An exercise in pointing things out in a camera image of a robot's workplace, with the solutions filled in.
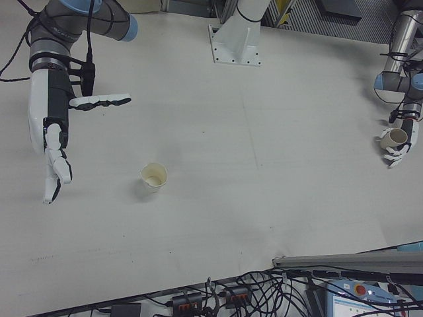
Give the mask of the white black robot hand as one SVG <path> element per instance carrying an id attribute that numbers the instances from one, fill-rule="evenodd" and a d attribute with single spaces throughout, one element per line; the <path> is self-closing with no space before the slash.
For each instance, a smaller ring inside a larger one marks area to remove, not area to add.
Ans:
<path id="1" fill-rule="evenodd" d="M 398 166 L 417 144 L 419 122 L 414 119 L 389 124 L 377 138 L 382 149 L 382 159 L 388 169 Z"/>
<path id="2" fill-rule="evenodd" d="M 76 97 L 64 71 L 39 69 L 32 73 L 28 102 L 28 124 L 34 151 L 46 160 L 43 201 L 54 202 L 63 184 L 73 179 L 65 148 L 69 139 L 69 110 L 90 111 L 99 106 L 121 106 L 129 94 Z"/>

